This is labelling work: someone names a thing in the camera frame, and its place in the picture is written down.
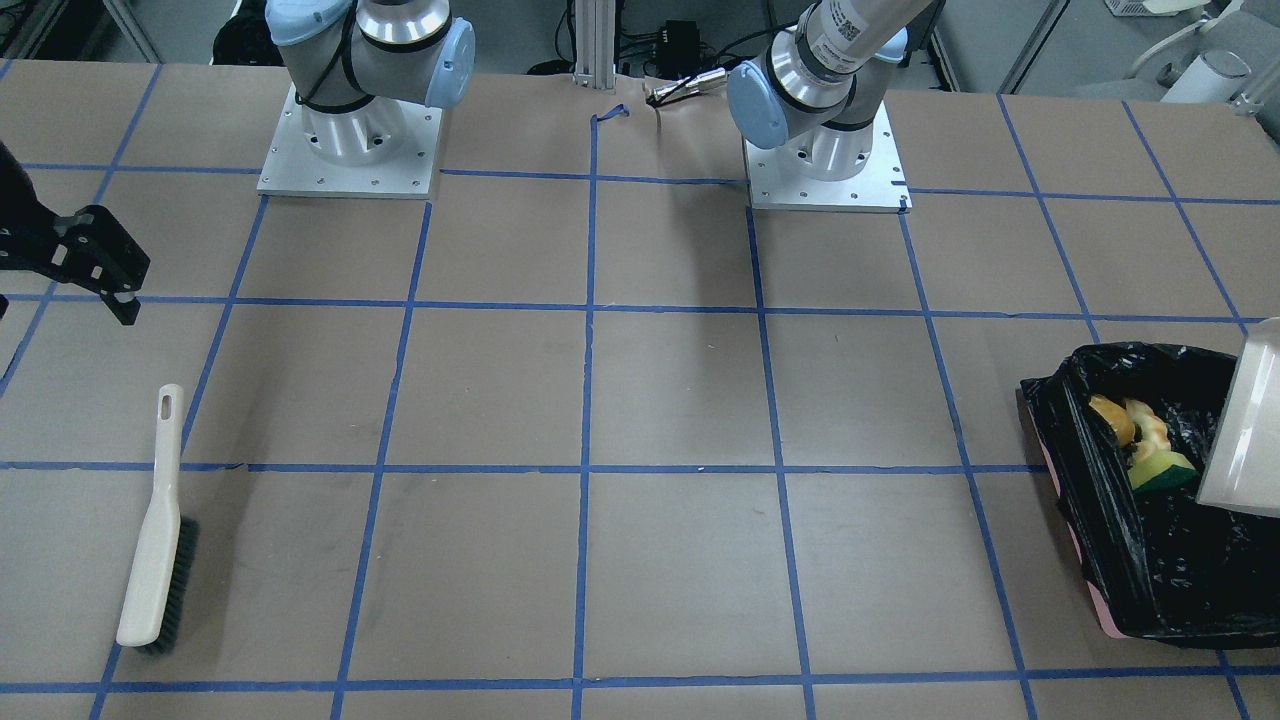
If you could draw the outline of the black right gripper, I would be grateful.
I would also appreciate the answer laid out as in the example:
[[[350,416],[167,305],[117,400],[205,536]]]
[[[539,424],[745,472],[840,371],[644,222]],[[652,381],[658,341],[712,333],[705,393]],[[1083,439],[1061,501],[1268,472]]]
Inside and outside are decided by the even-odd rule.
[[[6,145],[1,146],[1,250],[4,270],[36,272],[99,296],[115,319],[133,325],[136,297],[150,268],[150,256],[115,215],[87,205],[70,217],[40,201],[28,173]]]

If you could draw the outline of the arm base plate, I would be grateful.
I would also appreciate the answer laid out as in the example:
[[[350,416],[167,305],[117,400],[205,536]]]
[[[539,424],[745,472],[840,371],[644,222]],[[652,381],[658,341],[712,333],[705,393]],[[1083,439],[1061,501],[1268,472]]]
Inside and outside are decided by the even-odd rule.
[[[298,104],[291,88],[256,190],[306,199],[430,199],[444,117],[440,108],[387,97],[326,114]]]
[[[860,129],[819,126],[777,149],[742,141],[751,206],[902,214],[913,209],[884,101]]]

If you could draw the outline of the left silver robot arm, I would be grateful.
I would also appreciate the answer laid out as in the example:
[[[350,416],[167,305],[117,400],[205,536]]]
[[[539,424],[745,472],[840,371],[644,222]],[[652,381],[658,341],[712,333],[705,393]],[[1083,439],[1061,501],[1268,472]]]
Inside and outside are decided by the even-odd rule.
[[[759,149],[777,149],[818,127],[868,127],[905,54],[906,28],[927,5],[810,5],[764,53],[730,72],[727,100],[741,136]]]

